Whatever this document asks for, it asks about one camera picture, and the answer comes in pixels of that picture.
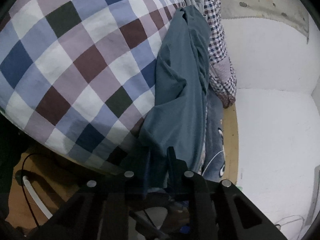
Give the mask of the teal blue garment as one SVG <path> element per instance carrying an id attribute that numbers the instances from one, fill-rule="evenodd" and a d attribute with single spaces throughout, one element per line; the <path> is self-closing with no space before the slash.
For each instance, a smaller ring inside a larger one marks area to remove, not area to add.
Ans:
<path id="1" fill-rule="evenodd" d="M 200 168 L 209 79 L 210 28 L 192 5 L 176 10 L 158 52 L 155 105 L 148 112 L 139 140 L 146 149 L 144 188 L 167 182 L 167 149 L 192 171 Z"/>

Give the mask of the dark blue cartoon blanket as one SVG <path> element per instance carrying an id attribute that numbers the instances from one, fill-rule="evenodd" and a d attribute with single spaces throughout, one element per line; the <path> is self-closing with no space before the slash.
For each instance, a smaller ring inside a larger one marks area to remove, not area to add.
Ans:
<path id="1" fill-rule="evenodd" d="M 223 145 L 223 105 L 212 87 L 207 94 L 207 124 L 205 158 L 201 170 L 204 179 L 219 182 L 225 171 L 225 152 Z"/>

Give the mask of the small-check patchwork quilt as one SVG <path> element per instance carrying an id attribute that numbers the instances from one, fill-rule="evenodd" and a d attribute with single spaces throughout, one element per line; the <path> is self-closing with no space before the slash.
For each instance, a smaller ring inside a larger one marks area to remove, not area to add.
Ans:
<path id="1" fill-rule="evenodd" d="M 209 83 L 224 108 L 236 100 L 236 75 L 228 55 L 225 31 L 222 25 L 221 0 L 184 0 L 202 12 L 210 28 L 208 45 Z"/>

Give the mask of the large-check plaid bed sheet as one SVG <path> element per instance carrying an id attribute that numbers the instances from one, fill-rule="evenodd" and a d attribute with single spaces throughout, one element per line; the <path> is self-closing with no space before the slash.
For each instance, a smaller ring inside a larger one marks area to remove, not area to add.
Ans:
<path id="1" fill-rule="evenodd" d="M 1 23 L 1 115 L 53 152 L 116 174 L 155 103 L 184 0 L 17 0 Z"/>

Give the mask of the wooden bed frame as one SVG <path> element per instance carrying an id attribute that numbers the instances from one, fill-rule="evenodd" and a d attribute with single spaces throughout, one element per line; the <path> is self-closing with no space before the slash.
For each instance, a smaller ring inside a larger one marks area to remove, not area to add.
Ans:
<path id="1" fill-rule="evenodd" d="M 239 131 L 235 105 L 223 110 L 222 127 L 226 162 L 222 178 L 236 184 L 239 167 Z"/>

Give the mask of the pineapple print wall cloth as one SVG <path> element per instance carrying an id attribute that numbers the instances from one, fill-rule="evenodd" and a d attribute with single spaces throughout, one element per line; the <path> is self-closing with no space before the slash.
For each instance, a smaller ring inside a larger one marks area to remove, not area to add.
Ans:
<path id="1" fill-rule="evenodd" d="M 309 40 L 309 13 L 300 0 L 220 0 L 222 18 L 264 18 L 282 22 Z"/>

